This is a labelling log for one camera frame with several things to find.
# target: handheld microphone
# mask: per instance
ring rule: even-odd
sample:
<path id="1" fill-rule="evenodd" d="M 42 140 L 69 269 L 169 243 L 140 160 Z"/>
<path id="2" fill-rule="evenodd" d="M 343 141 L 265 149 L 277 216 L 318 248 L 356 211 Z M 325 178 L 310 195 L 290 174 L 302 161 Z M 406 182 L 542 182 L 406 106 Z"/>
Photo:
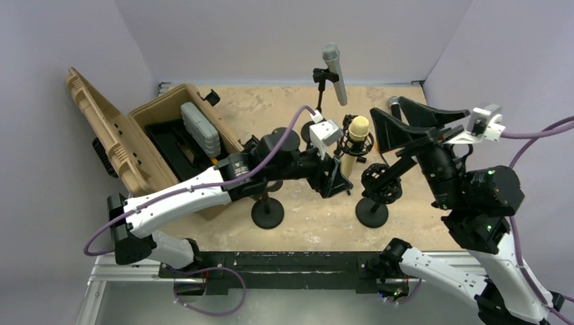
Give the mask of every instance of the handheld microphone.
<path id="1" fill-rule="evenodd" d="M 323 61 L 327 64 L 330 72 L 339 75 L 339 81 L 333 83 L 335 93 L 341 106 L 347 105 L 347 92 L 345 91 L 345 83 L 343 82 L 343 74 L 340 70 L 339 64 L 340 53 L 337 45 L 329 43 L 323 47 Z"/>

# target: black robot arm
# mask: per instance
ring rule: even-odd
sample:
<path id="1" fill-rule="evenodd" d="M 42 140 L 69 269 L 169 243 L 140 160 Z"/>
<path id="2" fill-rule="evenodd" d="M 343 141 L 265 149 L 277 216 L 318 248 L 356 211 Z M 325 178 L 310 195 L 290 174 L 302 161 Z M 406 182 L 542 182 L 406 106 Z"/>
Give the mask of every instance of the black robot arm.
<path id="1" fill-rule="evenodd" d="M 237 178 L 239 175 L 253 170 L 275 147 L 286 128 L 275 129 L 271 134 L 264 135 L 261 140 L 255 137 L 245 144 L 241 153 L 231 154 L 221 160 L 217 168 L 224 180 Z M 329 198 L 335 194 L 350 190 L 353 184 L 340 171 L 340 158 L 331 158 L 328 154 L 321 158 L 316 146 L 300 151 L 301 140 L 297 133 L 291 131 L 278 153 L 263 169 L 253 177 L 237 185 L 224 188 L 233 201 L 246 196 L 260 194 L 267 183 L 287 179 L 306 179 L 309 186 Z"/>

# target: table surface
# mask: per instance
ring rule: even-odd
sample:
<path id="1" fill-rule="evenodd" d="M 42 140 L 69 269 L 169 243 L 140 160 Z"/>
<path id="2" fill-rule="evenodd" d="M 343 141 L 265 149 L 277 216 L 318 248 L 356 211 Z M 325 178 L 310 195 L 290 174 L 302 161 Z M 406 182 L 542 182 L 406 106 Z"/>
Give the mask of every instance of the table surface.
<path id="1" fill-rule="evenodd" d="M 198 87 L 201 94 L 211 88 L 221 97 L 215 109 L 241 140 L 252 134 L 261 138 L 287 126 L 303 104 L 317 105 L 317 87 Z M 326 118 L 342 126 L 346 114 L 370 119 L 369 109 L 373 107 L 388 111 L 387 99 L 394 95 L 426 103 L 421 87 L 415 85 L 347 87 L 348 104 L 340 106 L 333 88 L 328 87 L 322 108 Z M 298 133 L 307 121 L 308 114 L 302 114 L 295 131 Z M 384 156 L 390 164 L 397 161 L 393 153 Z M 279 192 L 270 194 L 285 209 L 285 218 L 275 229 L 258 228 L 250 217 L 254 200 L 244 198 L 181 218 L 162 230 L 178 238 L 193 238 L 205 251 L 379 251 L 394 237 L 424 251 L 460 250 L 440 220 L 445 213 L 431 207 L 433 195 L 419 167 L 401 178 L 403 197 L 388 206 L 389 220 L 384 226 L 370 229 L 360 224 L 355 205 L 363 190 L 361 173 L 368 165 L 382 162 L 375 150 L 366 158 L 367 163 L 357 163 L 350 177 L 355 186 L 351 196 L 341 193 L 321 199 L 305 180 L 285 181 Z"/>

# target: condenser microphone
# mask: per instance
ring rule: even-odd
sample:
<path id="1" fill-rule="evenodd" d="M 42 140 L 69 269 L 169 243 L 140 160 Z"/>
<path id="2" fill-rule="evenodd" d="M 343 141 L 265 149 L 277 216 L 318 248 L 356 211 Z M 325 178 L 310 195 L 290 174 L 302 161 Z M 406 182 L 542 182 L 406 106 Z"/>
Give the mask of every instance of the condenser microphone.
<path id="1" fill-rule="evenodd" d="M 347 130 L 347 137 L 352 141 L 352 145 L 341 158 L 341 173 L 347 179 L 353 172 L 357 157 L 361 154 L 364 156 L 370 151 L 365 150 L 367 136 L 369 136 L 369 120 L 364 116 L 355 117 Z"/>
<path id="2" fill-rule="evenodd" d="M 345 83 L 343 82 L 343 74 L 340 71 L 339 64 L 340 53 L 337 45 L 329 43 L 323 47 L 323 61 L 327 64 L 330 72 L 339 75 L 339 81 L 333 83 L 335 93 L 341 106 L 347 105 L 347 92 L 345 91 Z"/>

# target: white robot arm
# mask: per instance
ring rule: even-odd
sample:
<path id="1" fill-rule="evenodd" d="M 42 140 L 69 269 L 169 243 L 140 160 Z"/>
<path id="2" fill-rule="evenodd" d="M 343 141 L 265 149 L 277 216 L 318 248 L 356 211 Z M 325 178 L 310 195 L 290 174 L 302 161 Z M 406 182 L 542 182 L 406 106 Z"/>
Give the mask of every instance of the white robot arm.
<path id="1" fill-rule="evenodd" d="M 261 194 L 270 181 L 304 178 L 323 198 L 351 189 L 352 183 L 340 173 L 339 157 L 326 153 L 342 131 L 319 112 L 311 118 L 315 124 L 309 128 L 310 143 L 304 152 L 299 151 L 300 139 L 295 132 L 289 131 L 281 140 L 286 129 L 279 128 L 261 140 L 253 138 L 243 152 L 230 154 L 217 166 L 175 186 L 137 198 L 125 199 L 120 194 L 109 197 L 110 219 L 129 213 L 112 226 L 116 262 L 124 265 L 148 258 L 175 269 L 191 265 L 198 252 L 195 242 L 176 239 L 158 229 L 193 212 Z M 279 150 L 263 163 L 276 146 Z"/>
<path id="2" fill-rule="evenodd" d="M 467 171 L 465 162 L 472 150 L 462 158 L 453 151 L 454 144 L 498 141 L 504 130 L 500 107 L 475 108 L 464 130 L 445 125 L 468 116 L 468 111 L 437 110 L 404 97 L 399 104 L 410 125 L 371 110 L 380 151 L 402 150 L 393 166 L 370 167 L 363 174 L 363 196 L 384 200 L 397 193 L 393 188 L 400 187 L 399 177 L 419 164 L 435 197 L 432 205 L 449 211 L 441 218 L 449 234 L 487 275 L 461 272 L 397 238 L 371 268 L 386 277 L 408 274 L 424 279 L 473 306 L 486 325 L 548 324 L 550 309 L 559 310 L 564 298 L 545 289 L 528 265 L 517 259 L 506 217 L 513 216 L 524 199 L 518 176 L 505 166 Z"/>

